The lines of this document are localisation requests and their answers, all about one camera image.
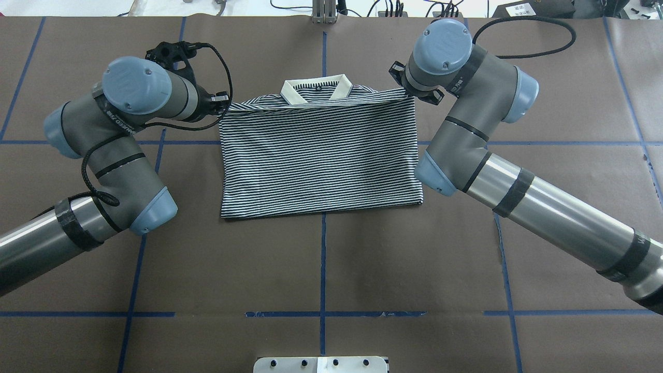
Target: striped shirt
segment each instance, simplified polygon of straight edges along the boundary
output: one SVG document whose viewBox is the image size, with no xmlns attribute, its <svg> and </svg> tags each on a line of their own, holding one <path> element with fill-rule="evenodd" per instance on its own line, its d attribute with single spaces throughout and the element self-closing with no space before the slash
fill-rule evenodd
<svg viewBox="0 0 663 373">
<path fill-rule="evenodd" d="M 286 81 L 219 125 L 222 218 L 421 204 L 414 98 L 344 75 Z"/>
</svg>

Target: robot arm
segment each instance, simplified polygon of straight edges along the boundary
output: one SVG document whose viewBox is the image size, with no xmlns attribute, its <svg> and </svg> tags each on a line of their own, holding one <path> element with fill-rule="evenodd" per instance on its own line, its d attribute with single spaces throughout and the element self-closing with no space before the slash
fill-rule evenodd
<svg viewBox="0 0 663 373">
<path fill-rule="evenodd" d="M 48 142 L 66 157 L 84 156 L 83 168 L 101 187 L 0 236 L 0 295 L 125 229 L 146 234 L 175 216 L 175 202 L 132 135 L 156 117 L 193 122 L 227 106 L 227 96 L 196 85 L 188 59 L 203 45 L 164 42 L 148 52 L 152 60 L 118 58 L 91 94 L 46 118 Z M 177 62 L 186 67 L 175 70 Z"/>
<path fill-rule="evenodd" d="M 663 315 L 661 243 L 486 149 L 501 121 L 513 123 L 531 107 L 537 81 L 472 44 L 451 19 L 428 26 L 408 63 L 395 62 L 390 73 L 426 102 L 439 103 L 438 87 L 458 97 L 415 169 L 424 184 L 447 196 L 462 190 Z"/>
</svg>

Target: paper label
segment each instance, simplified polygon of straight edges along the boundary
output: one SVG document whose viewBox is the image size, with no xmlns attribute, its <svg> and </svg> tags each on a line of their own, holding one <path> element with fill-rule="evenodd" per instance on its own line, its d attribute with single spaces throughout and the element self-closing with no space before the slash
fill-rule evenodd
<svg viewBox="0 0 663 373">
<path fill-rule="evenodd" d="M 512 17 L 517 17 L 521 15 L 536 15 L 530 3 L 518 4 L 512 7 L 507 7 L 506 10 L 507 12 L 509 12 L 509 15 Z"/>
</svg>

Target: metal plate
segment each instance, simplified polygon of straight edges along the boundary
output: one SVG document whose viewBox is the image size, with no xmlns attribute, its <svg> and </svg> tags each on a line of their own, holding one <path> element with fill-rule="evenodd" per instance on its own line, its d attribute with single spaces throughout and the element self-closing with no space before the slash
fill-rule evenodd
<svg viewBox="0 0 663 373">
<path fill-rule="evenodd" d="M 389 373 L 389 360 L 380 356 L 260 358 L 253 373 Z"/>
</svg>

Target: white collar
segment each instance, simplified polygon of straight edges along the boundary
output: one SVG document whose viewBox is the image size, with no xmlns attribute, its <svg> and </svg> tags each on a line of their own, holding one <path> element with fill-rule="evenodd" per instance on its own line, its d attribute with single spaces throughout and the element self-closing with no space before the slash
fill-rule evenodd
<svg viewBox="0 0 663 373">
<path fill-rule="evenodd" d="M 340 98 L 346 98 L 350 94 L 350 90 L 352 89 L 352 83 L 347 79 L 345 74 L 340 74 L 334 76 L 324 76 L 322 78 L 286 80 L 283 83 L 283 88 L 281 88 L 281 96 L 290 105 L 308 104 L 308 102 L 302 96 L 300 96 L 299 93 L 297 93 L 297 90 L 295 90 L 294 87 L 300 84 L 315 84 L 315 83 L 330 83 L 330 82 L 337 83 L 336 89 L 333 91 L 330 100 L 338 100 Z"/>
</svg>

